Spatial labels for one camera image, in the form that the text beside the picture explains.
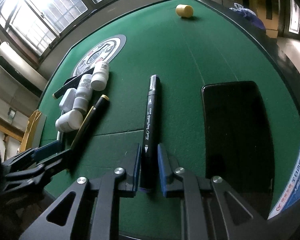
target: blue sticker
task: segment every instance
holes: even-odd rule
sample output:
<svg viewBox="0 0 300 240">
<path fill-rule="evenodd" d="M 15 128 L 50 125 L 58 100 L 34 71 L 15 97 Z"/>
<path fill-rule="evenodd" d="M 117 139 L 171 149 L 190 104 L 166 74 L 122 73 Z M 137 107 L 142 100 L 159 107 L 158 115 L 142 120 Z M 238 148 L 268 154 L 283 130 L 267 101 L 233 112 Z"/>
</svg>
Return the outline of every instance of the blue sticker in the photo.
<svg viewBox="0 0 300 240">
<path fill-rule="evenodd" d="M 289 182 L 280 199 L 270 212 L 268 219 L 276 216 L 281 211 L 292 206 L 298 199 L 300 199 L 300 149 L 298 159 L 295 163 Z"/>
</svg>

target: metal screw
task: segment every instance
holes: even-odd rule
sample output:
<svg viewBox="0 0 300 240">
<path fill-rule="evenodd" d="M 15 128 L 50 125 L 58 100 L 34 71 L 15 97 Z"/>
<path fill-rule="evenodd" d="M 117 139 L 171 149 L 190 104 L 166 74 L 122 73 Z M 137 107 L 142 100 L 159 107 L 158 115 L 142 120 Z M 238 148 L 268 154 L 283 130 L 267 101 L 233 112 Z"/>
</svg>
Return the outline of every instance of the metal screw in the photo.
<svg viewBox="0 0 300 240">
<path fill-rule="evenodd" d="M 78 182 L 79 184 L 84 184 L 84 183 L 86 183 L 86 181 L 87 181 L 87 178 L 86 178 L 86 177 L 80 177 L 80 178 L 77 179 L 77 182 Z"/>
<path fill-rule="evenodd" d="M 214 183 L 220 183 L 223 181 L 223 178 L 221 178 L 220 176 L 213 176 L 212 180 Z"/>
<path fill-rule="evenodd" d="M 121 174 L 121 173 L 123 173 L 124 172 L 124 168 L 116 168 L 116 169 L 114 169 L 114 173 L 115 174 Z"/>
<path fill-rule="evenodd" d="M 185 172 L 185 169 L 182 168 L 182 167 L 178 167 L 178 168 L 175 169 L 175 172 L 178 173 L 178 174 L 181 174 L 181 173 Z"/>
</svg>

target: window frame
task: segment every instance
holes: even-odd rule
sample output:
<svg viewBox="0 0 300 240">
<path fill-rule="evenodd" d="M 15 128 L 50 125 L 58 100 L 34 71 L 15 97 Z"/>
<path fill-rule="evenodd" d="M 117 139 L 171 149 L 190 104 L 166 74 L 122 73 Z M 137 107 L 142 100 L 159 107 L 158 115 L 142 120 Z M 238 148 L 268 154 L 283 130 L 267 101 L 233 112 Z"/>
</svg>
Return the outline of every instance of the window frame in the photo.
<svg viewBox="0 0 300 240">
<path fill-rule="evenodd" d="M 14 28 L 10 25 L 10 22 L 13 18 L 13 15 L 15 14 L 15 11 L 17 9 L 18 4 L 15 5 L 14 9 L 10 13 L 5 26 L 2 27 L 0 24 L 0 30 L 3 32 L 3 34 L 8 38 L 8 40 L 20 51 L 20 53 L 30 61 L 32 64 L 32 67 L 35 69 L 39 67 L 41 62 L 46 59 L 46 57 L 50 54 L 50 52 L 63 40 L 65 36 L 67 36 L 71 31 L 73 31 L 79 24 L 84 22 L 87 18 L 89 18 L 91 15 L 93 15 L 98 10 L 102 9 L 104 6 L 106 6 L 109 3 L 112 3 L 116 0 L 101 0 L 100 2 L 97 2 L 96 0 L 81 0 L 85 6 L 87 7 L 87 10 L 82 13 L 79 17 L 77 17 L 73 22 L 71 22 L 61 33 L 58 33 L 58 31 L 50 24 L 50 22 L 41 17 L 41 13 L 39 10 L 32 4 L 30 0 L 24 0 L 25 3 L 28 5 L 28 7 L 36 14 L 36 16 L 41 20 L 41 22 L 56 36 L 56 38 L 49 44 L 47 49 L 39 55 L 28 43 L 25 41 L 22 36 L 18 34 L 14 30 Z M 0 3 L 0 17 L 1 16 L 1 8 L 4 4 L 5 0 L 2 0 Z"/>
</svg>

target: wall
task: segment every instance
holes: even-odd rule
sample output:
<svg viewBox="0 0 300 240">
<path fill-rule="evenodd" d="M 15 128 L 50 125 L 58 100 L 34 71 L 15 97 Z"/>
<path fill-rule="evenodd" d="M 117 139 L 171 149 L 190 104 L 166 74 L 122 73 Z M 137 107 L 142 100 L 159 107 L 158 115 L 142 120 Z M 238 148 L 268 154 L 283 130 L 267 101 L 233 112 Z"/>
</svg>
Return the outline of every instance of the wall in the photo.
<svg viewBox="0 0 300 240">
<path fill-rule="evenodd" d="M 16 140 L 15 138 L 10 137 L 9 141 L 7 143 L 7 149 L 6 149 L 6 160 L 13 157 L 17 154 L 17 150 L 20 147 L 20 142 Z"/>
<path fill-rule="evenodd" d="M 24 114 L 20 113 L 19 111 L 16 112 L 12 122 L 11 119 L 8 117 L 8 111 L 9 111 L 10 105 L 8 105 L 5 101 L 0 99 L 0 118 L 5 120 L 8 123 L 11 123 L 13 126 L 17 127 L 18 129 L 25 131 L 26 126 L 28 123 L 28 117 L 25 116 Z M 4 159 L 4 152 L 6 151 L 6 160 L 8 158 L 13 157 L 16 155 L 18 148 L 20 147 L 21 142 L 18 140 L 9 137 L 9 140 L 6 144 L 4 145 L 3 142 L 4 139 L 4 133 L 0 131 L 0 156 L 1 156 L 1 161 Z"/>
<path fill-rule="evenodd" d="M 279 48 L 288 56 L 300 73 L 300 41 L 289 38 L 277 38 Z"/>
<path fill-rule="evenodd" d="M 58 64 L 61 62 L 67 51 L 78 41 L 92 33 L 94 30 L 113 20 L 120 15 L 161 0 L 119 0 L 106 8 L 98 11 L 92 17 L 80 24 L 75 30 L 69 33 L 55 49 L 42 62 L 37 70 L 44 78 L 49 79 L 53 74 Z M 226 7 L 231 7 L 234 0 L 223 0 Z"/>
</svg>

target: yellow cap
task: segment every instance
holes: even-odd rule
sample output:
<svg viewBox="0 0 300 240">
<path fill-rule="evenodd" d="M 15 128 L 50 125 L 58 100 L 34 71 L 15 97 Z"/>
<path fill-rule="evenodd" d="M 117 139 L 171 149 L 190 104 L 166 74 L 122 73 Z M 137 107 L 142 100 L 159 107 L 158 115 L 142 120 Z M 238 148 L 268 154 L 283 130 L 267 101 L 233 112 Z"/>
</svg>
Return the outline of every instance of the yellow cap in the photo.
<svg viewBox="0 0 300 240">
<path fill-rule="evenodd" d="M 109 101 L 109 97 L 107 97 L 106 95 L 102 95 L 101 97 Z"/>
<path fill-rule="evenodd" d="M 193 8 L 190 5 L 179 4 L 176 7 L 176 13 L 181 17 L 190 18 L 193 15 Z"/>
</svg>

